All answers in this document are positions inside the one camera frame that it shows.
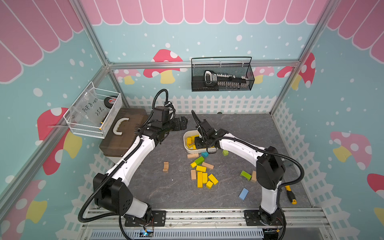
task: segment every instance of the natural wood block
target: natural wood block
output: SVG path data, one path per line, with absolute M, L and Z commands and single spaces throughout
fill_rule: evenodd
M 256 182 L 257 179 L 256 179 L 256 171 L 253 171 L 252 172 L 252 178 L 251 178 L 251 182 Z
M 187 155 L 187 158 L 197 158 L 197 157 L 199 157 L 198 153 L 192 153 Z
M 208 168 L 208 169 L 210 169 L 210 170 L 213 170 L 213 169 L 214 169 L 214 166 L 213 166 L 212 164 L 209 164 L 209 163 L 206 163 L 206 162 L 203 162 L 203 163 L 201 164 L 201 166 L 206 167 L 206 168 Z
M 196 180 L 196 170 L 195 169 L 191 170 L 191 179 Z

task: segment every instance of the yellow screwdriver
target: yellow screwdriver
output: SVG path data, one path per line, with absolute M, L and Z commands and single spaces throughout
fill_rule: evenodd
M 293 192 L 292 192 L 292 190 L 291 190 L 291 187 L 288 185 L 288 186 L 285 186 L 285 189 L 287 190 L 287 197 L 288 197 L 289 201 L 290 201 L 292 204 L 297 204 L 296 197 L 295 197 L 295 195 L 293 194 Z

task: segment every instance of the yellow mushroom stem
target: yellow mushroom stem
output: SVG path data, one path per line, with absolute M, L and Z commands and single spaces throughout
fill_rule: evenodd
M 172 75 L 172 70 L 167 70 L 162 73 L 160 73 L 161 79 L 160 83 L 162 84 L 171 84 L 175 82 L 175 78 Z
M 132 84 L 135 83 L 135 81 L 132 79 L 131 76 L 126 76 L 126 77 L 124 78 L 124 83 L 125 83 L 125 85 L 132 85 Z
M 255 77 L 255 81 L 253 82 L 253 84 L 260 84 L 263 82 L 263 75 L 258 75 Z
M 293 90 L 297 91 L 297 89 L 299 89 L 299 83 L 300 83 L 301 79 L 303 79 L 303 78 L 299 74 L 297 74 L 297 76 L 295 77 L 295 79 L 293 80 L 293 83 L 291 85 Z

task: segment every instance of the white wire basket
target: white wire basket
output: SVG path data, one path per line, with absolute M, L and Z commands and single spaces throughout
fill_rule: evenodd
M 71 108 L 69 108 L 65 112 L 63 117 L 73 134 L 104 139 L 109 131 L 109 128 L 113 123 L 113 120 L 115 119 L 122 106 L 121 94 L 117 92 L 95 88 L 93 82 L 90 82 L 85 89 L 88 89 L 88 91 L 94 94 L 102 102 L 104 102 L 104 98 L 106 97 L 117 96 L 115 103 L 113 104 L 112 108 L 109 109 L 107 117 L 103 121 L 102 125 L 96 126 L 87 118 L 82 118 L 82 120 L 78 123 L 71 122 L 70 120 L 72 118 L 77 118 L 80 115 L 80 113 L 76 110 L 70 112 Z M 72 106 L 74 106 L 80 100 L 81 96 L 82 94 L 77 97 L 77 99 L 73 102 Z

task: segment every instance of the green block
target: green block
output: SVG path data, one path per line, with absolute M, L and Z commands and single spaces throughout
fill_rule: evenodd
M 197 165 L 199 165 L 199 166 L 200 166 L 203 162 L 204 162 L 204 158 L 203 158 L 203 157 L 199 157 L 198 159 L 195 160 L 195 163 L 196 163 Z
M 245 171 L 242 171 L 240 173 L 240 176 L 245 177 L 246 179 L 248 179 L 248 181 L 251 180 L 251 178 L 252 178 L 252 176 L 249 173 L 245 172 Z

